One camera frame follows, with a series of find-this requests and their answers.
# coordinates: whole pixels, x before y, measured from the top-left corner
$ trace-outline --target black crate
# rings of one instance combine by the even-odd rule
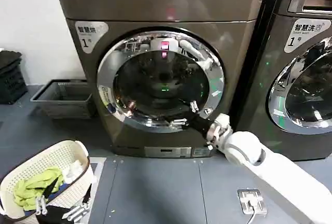
[[[32,98],[53,119],[89,119],[96,113],[88,83],[84,80],[52,80]]]
[[[16,59],[0,69],[0,104],[13,104],[27,92],[20,62]]]

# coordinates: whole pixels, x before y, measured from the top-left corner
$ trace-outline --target gray plastic basket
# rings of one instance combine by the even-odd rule
[[[90,119],[96,113],[91,90],[84,80],[52,80],[32,98],[54,119]]]

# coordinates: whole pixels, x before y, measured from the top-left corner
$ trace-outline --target door glass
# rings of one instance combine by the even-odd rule
[[[118,70],[114,93],[121,108],[134,116],[173,120],[190,111],[189,103],[203,107],[209,82],[191,58],[172,51],[150,51],[129,59]]]
[[[305,63],[313,62],[310,56],[317,58],[321,54],[315,52],[320,51],[310,50]],[[306,122],[332,118],[332,54],[311,64],[294,80],[285,102],[288,114]]]

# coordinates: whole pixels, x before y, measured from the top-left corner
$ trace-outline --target white container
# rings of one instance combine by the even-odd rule
[[[38,224],[35,213],[25,216],[23,208],[14,202],[13,189],[19,180],[27,180],[42,173],[50,166],[65,169],[76,160],[85,168],[83,173],[47,205],[71,208],[86,194],[94,175],[89,154],[80,141],[59,142],[9,172],[0,183],[0,214],[16,223]]]

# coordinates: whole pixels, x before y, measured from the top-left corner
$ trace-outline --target chrome door ring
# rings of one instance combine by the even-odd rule
[[[323,45],[321,55],[313,62],[305,62],[308,59],[309,50],[317,45]],[[296,79],[318,60],[332,54],[332,37],[320,41],[309,48],[304,54],[295,57],[276,78],[268,96],[268,111],[276,125],[290,133],[297,134],[321,134],[332,131],[332,119],[308,122],[290,116],[286,109],[286,97]]]
[[[102,59],[97,78],[99,94],[105,107],[121,122],[148,132],[170,133],[181,130],[179,127],[171,126],[169,122],[133,116],[128,108],[122,108],[114,97],[114,80],[117,72],[126,61],[138,54],[164,51],[164,47],[158,46],[148,49],[148,46],[144,44],[145,40],[156,38],[165,38],[170,42],[170,46],[175,40],[178,43],[178,49],[175,48],[171,51],[194,60],[203,69],[209,81],[210,91],[203,109],[200,109],[200,116],[207,118],[217,108],[225,85],[224,71],[220,60],[202,42],[181,33],[181,30],[178,31],[149,31],[132,35],[112,46]]]

